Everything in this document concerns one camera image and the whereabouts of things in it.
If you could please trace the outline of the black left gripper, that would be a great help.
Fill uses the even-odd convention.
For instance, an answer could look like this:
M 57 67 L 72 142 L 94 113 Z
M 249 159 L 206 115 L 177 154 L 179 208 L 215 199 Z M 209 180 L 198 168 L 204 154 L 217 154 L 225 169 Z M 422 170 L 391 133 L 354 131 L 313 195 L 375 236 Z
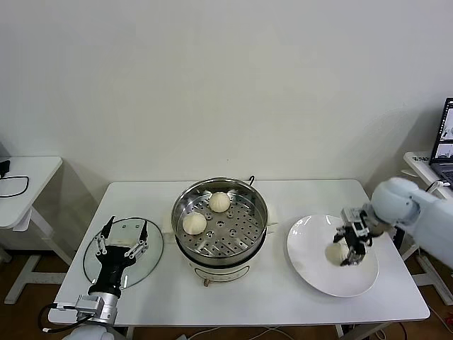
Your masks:
M 97 245 L 96 258 L 101 263 L 101 270 L 96 282 L 88 289 L 91 293 L 120 294 L 120 285 L 123 271 L 136 263 L 135 257 L 140 257 L 147 249 L 147 225 L 145 220 L 138 242 L 130 249 L 125 246 L 107 246 L 106 241 L 110 235 L 115 216 L 103 226 L 99 235 L 94 239 Z

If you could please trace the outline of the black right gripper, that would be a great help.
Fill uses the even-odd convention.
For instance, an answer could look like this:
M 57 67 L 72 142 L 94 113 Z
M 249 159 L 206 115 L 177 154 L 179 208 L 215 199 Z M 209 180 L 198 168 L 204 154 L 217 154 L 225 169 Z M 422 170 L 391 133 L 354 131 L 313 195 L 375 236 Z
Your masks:
M 342 226 L 336 229 L 336 234 L 333 237 L 333 243 L 336 244 L 345 238 L 348 246 L 348 254 L 340 263 L 340 266 L 356 266 L 359 265 L 365 257 L 365 246 L 369 241 L 369 229 L 355 229 L 351 226 Z

